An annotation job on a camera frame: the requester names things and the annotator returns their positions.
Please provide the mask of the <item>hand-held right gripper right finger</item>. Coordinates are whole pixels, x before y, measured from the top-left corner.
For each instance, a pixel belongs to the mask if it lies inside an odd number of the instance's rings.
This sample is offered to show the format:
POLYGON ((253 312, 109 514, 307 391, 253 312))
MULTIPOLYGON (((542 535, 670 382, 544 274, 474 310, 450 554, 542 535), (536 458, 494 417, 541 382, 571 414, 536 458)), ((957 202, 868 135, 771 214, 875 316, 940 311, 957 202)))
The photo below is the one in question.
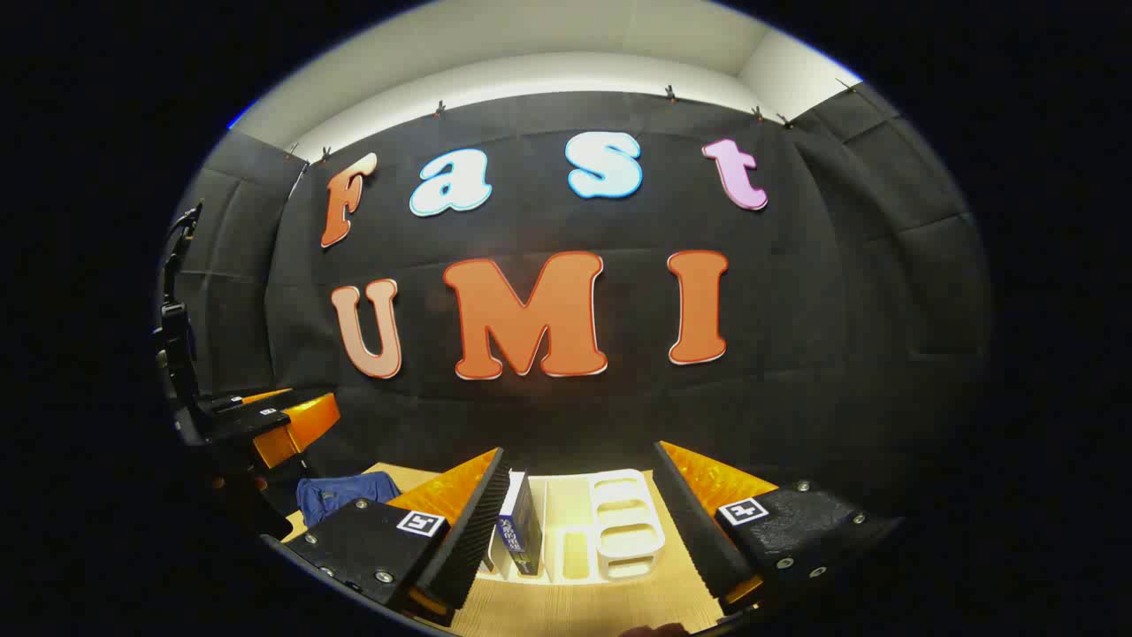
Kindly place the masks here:
POLYGON ((852 569, 902 524, 817 481, 782 485, 657 441, 654 483, 724 614, 797 602, 852 569))

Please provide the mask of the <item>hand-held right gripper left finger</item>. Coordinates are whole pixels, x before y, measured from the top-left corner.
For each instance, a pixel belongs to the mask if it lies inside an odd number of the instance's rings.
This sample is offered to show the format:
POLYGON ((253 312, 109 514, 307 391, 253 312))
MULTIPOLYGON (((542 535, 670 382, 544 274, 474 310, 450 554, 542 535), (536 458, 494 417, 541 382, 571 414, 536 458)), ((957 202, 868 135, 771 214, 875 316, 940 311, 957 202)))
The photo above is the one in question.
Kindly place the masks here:
POLYGON ((504 449, 481 453, 388 503, 367 497, 284 541, 301 573, 396 625, 451 626, 509 489, 504 449))

